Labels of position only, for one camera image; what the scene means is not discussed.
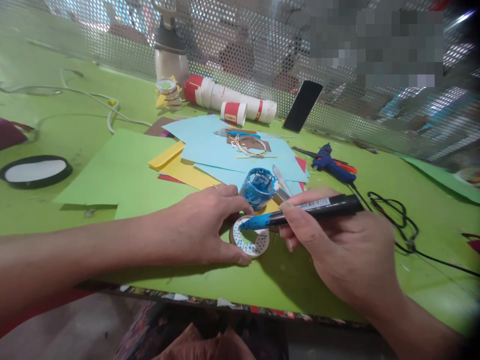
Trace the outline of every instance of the black round lid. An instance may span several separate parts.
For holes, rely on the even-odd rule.
[[[160,26],[155,31],[155,49],[179,55],[187,53],[185,40],[175,30],[174,18],[171,19],[171,30],[165,28],[163,18],[160,20]]]
[[[0,179],[18,189],[44,188],[68,178],[74,168],[55,155],[25,157],[0,169]]]

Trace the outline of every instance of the left hand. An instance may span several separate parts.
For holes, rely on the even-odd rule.
[[[254,215],[235,185],[218,184],[195,192],[182,201],[141,219],[141,244],[147,264],[193,265],[237,263],[252,260],[238,246],[219,235],[224,220],[243,211]]]

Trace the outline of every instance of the light blue paper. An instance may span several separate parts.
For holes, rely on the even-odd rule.
[[[217,136],[215,131],[226,125],[216,115],[198,116],[172,122],[163,128],[186,143],[181,157],[197,164],[248,173],[253,168],[271,169],[275,165],[285,180],[308,182],[308,178],[295,159],[289,145],[278,138],[268,138],[271,158],[236,158],[245,156],[231,145],[224,136]]]
[[[239,172],[233,170],[227,170],[220,167],[208,166],[203,164],[195,164],[195,167],[202,170],[203,172],[214,177],[218,181],[228,185],[236,185],[240,190],[242,184],[244,183],[245,178],[247,177],[247,172]],[[297,181],[286,181],[288,188],[290,189],[292,195],[297,195],[302,192],[300,183]]]
[[[288,188],[290,189],[292,196],[303,193],[302,188],[300,187],[300,183],[298,181],[286,180],[285,182],[288,185]]]

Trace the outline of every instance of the fingernail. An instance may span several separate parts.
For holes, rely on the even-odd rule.
[[[291,209],[293,207],[294,206],[291,203],[289,203],[288,201],[284,201],[280,204],[280,206],[278,208],[283,211],[283,210]]]
[[[294,245],[292,244],[292,239],[286,239],[286,248],[289,252],[293,253]]]
[[[252,259],[249,258],[248,256],[242,256],[240,260],[238,260],[239,265],[250,265],[252,263]]]

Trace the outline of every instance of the black marker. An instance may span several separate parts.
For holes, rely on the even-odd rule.
[[[317,220],[326,217],[352,216],[364,209],[356,195],[340,194],[298,205]],[[242,230],[260,230],[286,225],[287,219],[281,211],[254,216],[240,225]]]

